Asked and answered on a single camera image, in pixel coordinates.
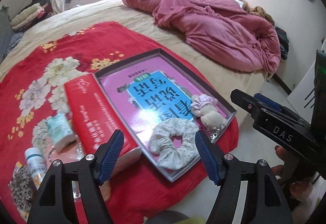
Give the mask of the person hand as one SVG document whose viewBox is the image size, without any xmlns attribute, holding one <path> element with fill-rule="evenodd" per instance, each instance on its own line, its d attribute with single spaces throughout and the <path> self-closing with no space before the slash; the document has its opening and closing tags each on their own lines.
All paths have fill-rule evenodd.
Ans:
<svg viewBox="0 0 326 224">
<path fill-rule="evenodd" d="M 289 157 L 288 151 L 286 151 L 280 145 L 276 145 L 275 154 L 279 159 L 285 162 L 285 159 Z M 283 177 L 284 164 L 277 165 L 272 167 L 272 172 L 275 176 L 279 176 L 280 180 Z M 292 197 L 297 199 L 298 201 L 303 201 L 304 199 L 311 198 L 313 196 L 313 184 L 311 180 L 314 180 L 316 176 L 316 172 L 308 172 L 308 176 L 305 176 L 302 180 L 296 180 L 293 183 L 290 183 L 290 193 Z"/>
</svg>

